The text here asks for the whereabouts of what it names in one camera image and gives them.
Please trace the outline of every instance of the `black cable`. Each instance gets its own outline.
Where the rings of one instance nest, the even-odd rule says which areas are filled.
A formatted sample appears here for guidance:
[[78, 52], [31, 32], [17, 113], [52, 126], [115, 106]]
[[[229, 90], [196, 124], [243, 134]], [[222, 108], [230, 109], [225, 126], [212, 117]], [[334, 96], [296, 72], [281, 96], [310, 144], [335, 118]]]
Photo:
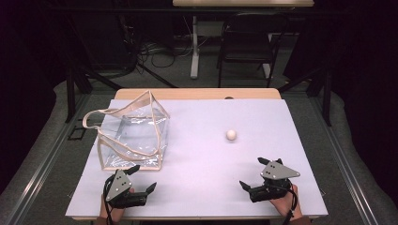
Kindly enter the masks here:
[[293, 195], [293, 199], [292, 199], [292, 207], [291, 207], [290, 211], [287, 213], [286, 218], [284, 219], [283, 225], [289, 224], [290, 218], [293, 217], [293, 213], [295, 212], [295, 209], [298, 206], [298, 202], [299, 202], [299, 198], [294, 190], [287, 189], [287, 191], [289, 191]]
[[105, 185], [103, 186], [103, 193], [102, 193], [103, 203], [105, 205], [106, 214], [108, 215], [106, 220], [107, 220], [107, 224], [110, 224], [110, 225], [114, 225], [114, 221], [112, 220], [112, 216], [111, 216], [112, 211], [109, 210], [108, 203], [106, 202], [106, 196], [108, 195], [109, 189], [111, 188], [110, 185], [114, 181], [114, 178], [115, 178], [115, 175], [112, 175], [105, 181]]

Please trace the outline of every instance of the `black curtain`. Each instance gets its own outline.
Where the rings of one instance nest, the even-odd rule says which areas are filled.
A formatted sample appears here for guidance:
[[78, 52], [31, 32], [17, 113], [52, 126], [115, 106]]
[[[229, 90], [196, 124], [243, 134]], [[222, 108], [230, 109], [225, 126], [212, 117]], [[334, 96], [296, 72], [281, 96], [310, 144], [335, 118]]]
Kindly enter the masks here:
[[306, 22], [284, 75], [296, 79], [332, 62], [332, 91], [344, 100], [352, 141], [379, 186], [398, 205], [398, 29], [396, 1], [317, 0], [350, 12], [345, 20]]
[[64, 67], [48, 44], [43, 24], [31, 1], [0, 3], [0, 193], [50, 117], [54, 87], [65, 80]]

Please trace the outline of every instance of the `table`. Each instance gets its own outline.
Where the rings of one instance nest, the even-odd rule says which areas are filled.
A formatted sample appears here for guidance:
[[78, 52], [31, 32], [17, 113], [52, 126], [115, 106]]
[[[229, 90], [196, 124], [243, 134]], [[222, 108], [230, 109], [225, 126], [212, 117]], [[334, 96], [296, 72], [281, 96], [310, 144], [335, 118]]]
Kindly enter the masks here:
[[[173, 0], [175, 7], [190, 7], [190, 8], [204, 8], [204, 7], [221, 7], [221, 8], [236, 8], [236, 7], [273, 7], [273, 8], [303, 8], [312, 7], [313, 0]], [[192, 39], [193, 39], [193, 53], [191, 63], [191, 78], [197, 79], [199, 67], [199, 49], [198, 49], [198, 21], [196, 16], [193, 16], [192, 21]], [[269, 74], [269, 66], [263, 65], [263, 70]]]
[[[122, 107], [144, 91], [121, 89], [111, 107]], [[269, 202], [252, 203], [238, 182], [262, 184], [259, 173], [264, 166], [258, 157], [281, 158], [284, 165], [301, 173], [291, 180], [300, 187], [304, 215], [316, 218], [328, 213], [290, 112], [276, 89], [151, 91], [171, 115], [169, 146], [160, 171], [139, 171], [129, 177], [136, 191], [158, 184], [146, 206], [126, 209], [125, 219], [279, 218]], [[231, 123], [237, 131], [234, 142], [224, 136]], [[96, 148], [94, 143], [67, 217], [94, 219], [100, 211], [102, 187], [112, 172], [100, 169]]]

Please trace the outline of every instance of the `chair leg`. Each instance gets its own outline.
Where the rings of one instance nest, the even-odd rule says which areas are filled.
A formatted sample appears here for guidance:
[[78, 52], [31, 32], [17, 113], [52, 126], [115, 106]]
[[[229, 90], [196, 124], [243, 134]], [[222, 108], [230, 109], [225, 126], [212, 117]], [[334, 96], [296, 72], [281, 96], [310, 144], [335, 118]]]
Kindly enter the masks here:
[[219, 64], [219, 88], [222, 86], [222, 60], [220, 60]]
[[270, 64], [270, 69], [269, 69], [269, 76], [267, 78], [267, 88], [271, 85], [271, 80], [272, 80], [272, 74], [273, 74], [273, 69], [274, 69], [275, 63]]

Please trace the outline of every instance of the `table leg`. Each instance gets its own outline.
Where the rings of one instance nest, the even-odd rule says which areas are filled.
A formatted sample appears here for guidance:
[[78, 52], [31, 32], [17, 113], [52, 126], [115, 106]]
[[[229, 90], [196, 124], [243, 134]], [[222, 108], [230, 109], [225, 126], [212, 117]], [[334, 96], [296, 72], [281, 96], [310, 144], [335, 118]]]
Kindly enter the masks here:
[[192, 65], [191, 65], [191, 78], [197, 79], [198, 78], [198, 68], [199, 68], [199, 49], [198, 49], [198, 31], [197, 31], [197, 20], [196, 16], [193, 16], [192, 22]]

